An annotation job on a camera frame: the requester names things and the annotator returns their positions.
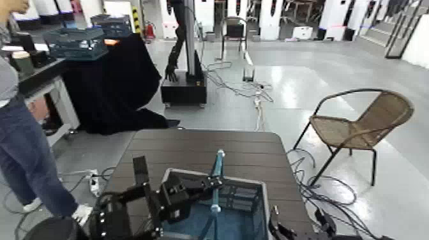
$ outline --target fire extinguisher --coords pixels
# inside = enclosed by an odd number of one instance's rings
[[[154,31],[156,29],[155,24],[153,24],[150,21],[146,21],[145,25],[146,25],[146,27],[145,27],[145,33],[144,33],[145,39],[146,40],[153,40],[153,39],[155,39],[155,31]]]

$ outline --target white sneaker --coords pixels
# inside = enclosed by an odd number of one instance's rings
[[[32,203],[27,204],[23,207],[25,213],[31,213],[41,205],[41,200],[37,197]]]
[[[71,217],[76,220],[81,227],[83,227],[92,211],[92,207],[79,205]]]

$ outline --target railing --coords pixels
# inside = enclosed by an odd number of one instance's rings
[[[388,16],[393,16],[394,14],[399,13],[399,17],[397,18],[393,31],[389,36],[388,42],[386,43],[387,51],[386,51],[385,58],[388,58],[388,59],[402,58],[402,55],[405,52],[405,49],[407,48],[407,45],[410,42],[412,35],[414,34],[414,30],[417,28],[417,25],[419,24],[421,15],[418,15],[418,16],[416,15],[418,14],[422,1],[423,0],[414,0],[412,2],[404,1],[402,4],[399,4],[391,8],[390,11],[388,11],[387,13]],[[418,4],[410,17],[406,14],[406,11],[408,11],[409,7],[415,4],[416,2],[418,2]],[[405,29],[402,31],[404,23],[408,18],[409,20],[405,26]],[[412,31],[409,33],[410,27],[413,24],[413,22],[414,22],[414,27],[412,28]]]

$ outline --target black box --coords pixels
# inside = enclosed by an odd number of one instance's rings
[[[163,80],[161,86],[162,102],[169,107],[170,104],[200,104],[207,103],[206,75],[200,81],[187,82],[186,71],[176,70],[177,82]]]

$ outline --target chair backrest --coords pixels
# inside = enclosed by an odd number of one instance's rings
[[[370,145],[374,146],[391,130],[407,122],[413,112],[414,107],[406,97],[396,92],[383,90],[356,123],[362,130],[387,128],[363,136]]]

